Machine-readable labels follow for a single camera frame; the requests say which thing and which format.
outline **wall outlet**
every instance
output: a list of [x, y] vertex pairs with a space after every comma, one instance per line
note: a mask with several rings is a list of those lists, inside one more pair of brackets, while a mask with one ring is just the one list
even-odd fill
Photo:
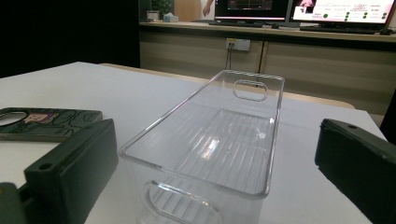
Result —
[[227, 38], [225, 48], [228, 49], [230, 45], [233, 45], [232, 49], [249, 50], [250, 40]]

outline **clear plastic container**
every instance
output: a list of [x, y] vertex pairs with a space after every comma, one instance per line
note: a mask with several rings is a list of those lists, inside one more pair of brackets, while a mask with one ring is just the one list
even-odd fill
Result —
[[257, 223], [283, 85], [224, 70], [123, 146], [140, 223]]

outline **black wall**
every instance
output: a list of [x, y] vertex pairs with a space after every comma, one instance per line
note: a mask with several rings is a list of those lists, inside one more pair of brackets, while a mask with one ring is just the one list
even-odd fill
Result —
[[0, 54], [0, 77], [73, 62], [139, 67], [137, 1], [0, 1]]

